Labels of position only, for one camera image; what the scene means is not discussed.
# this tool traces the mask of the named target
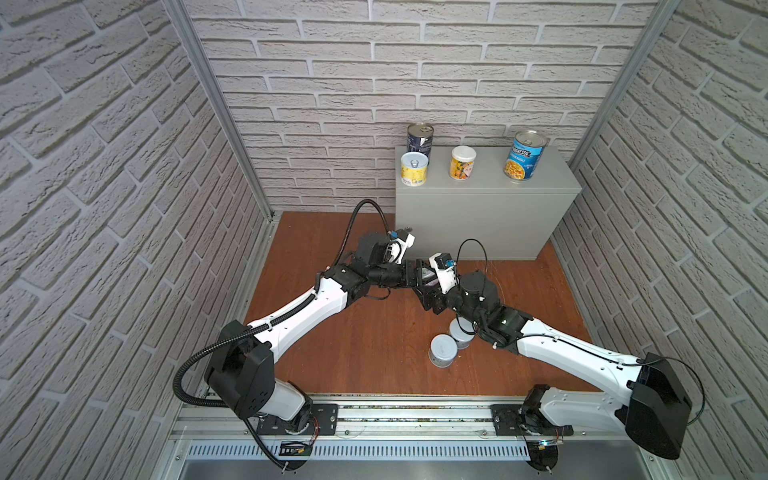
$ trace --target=wooden floor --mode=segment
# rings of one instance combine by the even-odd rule
[[[247,320],[268,315],[309,289],[315,273],[333,261],[348,221],[349,214],[285,213]],[[389,223],[394,225],[391,216]],[[378,215],[358,215],[347,250],[371,230],[383,230]],[[418,231],[414,235],[418,241]],[[459,271],[481,266],[462,261]],[[589,340],[551,244],[536,261],[494,261],[489,269],[504,303]],[[379,292],[372,289],[371,294]],[[493,350],[480,339],[459,351],[449,368],[439,369],[427,357],[429,342],[446,332],[451,319],[447,311],[438,316],[425,312],[411,290],[394,290],[385,301],[361,299],[296,342],[276,364],[275,374],[314,393],[524,396],[535,383],[595,390],[560,369]]]

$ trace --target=robotic arm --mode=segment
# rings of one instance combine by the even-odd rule
[[[559,332],[500,303],[496,285],[483,272],[459,277],[448,253],[427,261],[404,260],[413,240],[410,229],[366,233],[346,263],[319,273],[312,289],[247,326],[227,324],[217,344],[184,366],[188,369],[211,354],[204,378],[224,403],[215,406],[228,406],[244,420],[275,415],[287,431],[301,432],[311,419],[312,400],[294,385],[275,379],[274,363],[302,335],[363,298],[371,286],[410,288],[425,310],[438,314],[451,309],[468,319],[477,336],[494,349],[557,366],[602,390],[534,387],[520,410],[522,424],[532,435],[571,424],[624,430],[655,455],[680,456],[691,401],[664,357],[649,353],[638,359]],[[185,402],[203,405],[181,388],[184,366],[174,378],[174,392]]]

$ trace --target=gray box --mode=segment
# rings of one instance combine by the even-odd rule
[[[428,258],[438,252],[455,257],[462,241],[476,238],[490,260],[536,260],[581,191],[555,147],[545,148],[533,177],[520,183],[504,174],[508,147],[474,149],[478,155],[469,179],[453,180],[448,175],[453,147],[433,147],[427,181],[409,187],[400,180],[400,157],[406,148],[396,148],[395,224],[412,227],[416,238],[406,258]],[[482,249],[468,242],[462,258],[482,260]]]

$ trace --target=brick wall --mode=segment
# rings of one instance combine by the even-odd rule
[[[185,0],[270,203],[394,208],[406,125],[570,156],[654,2]]]
[[[701,376],[709,408],[678,462],[690,477],[768,473],[766,14],[749,0],[680,4],[554,235],[593,338]]]
[[[0,478],[148,478],[263,218],[160,2],[0,18]]]

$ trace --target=metal corner post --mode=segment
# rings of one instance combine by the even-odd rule
[[[600,132],[603,131],[603,127],[613,116],[624,93],[626,93],[634,80],[635,75],[640,71],[645,59],[648,58],[656,40],[661,35],[664,27],[667,26],[667,22],[672,17],[679,3],[680,0],[659,0],[656,4],[656,8],[654,8],[648,22],[645,24],[643,33],[640,35],[627,59],[627,63],[619,71],[616,81],[611,85],[611,89],[605,95],[603,103],[600,104],[598,111],[589,123],[587,131],[581,137],[581,141],[579,141],[576,151],[571,158],[570,166],[572,171],[578,170],[581,162],[587,157],[587,152],[592,147],[594,141],[597,140]]]
[[[256,175],[256,171],[250,163],[250,158],[245,149],[243,138],[240,136],[240,131],[237,130],[235,120],[232,118],[232,113],[230,112],[229,107],[227,107],[227,101],[224,99],[221,88],[219,88],[219,83],[216,80],[214,70],[210,66],[207,55],[205,55],[203,42],[200,41],[200,38],[195,32],[192,18],[190,18],[187,7],[184,5],[184,0],[164,0],[164,4],[168,12],[168,17],[176,28],[176,33],[179,35],[181,44],[187,50],[187,55],[189,56],[192,67],[197,73],[197,78],[200,80],[200,84],[203,85],[208,100],[210,100],[210,105],[213,107],[219,122],[221,122],[221,128],[224,135],[227,136],[227,140],[230,142],[237,163],[240,164],[240,168],[243,169],[243,174],[248,180],[253,195],[256,197],[256,203],[265,218],[267,218],[267,221],[271,222],[274,212],[270,207],[270,202],[266,198],[261,182],[259,182],[259,177]]]

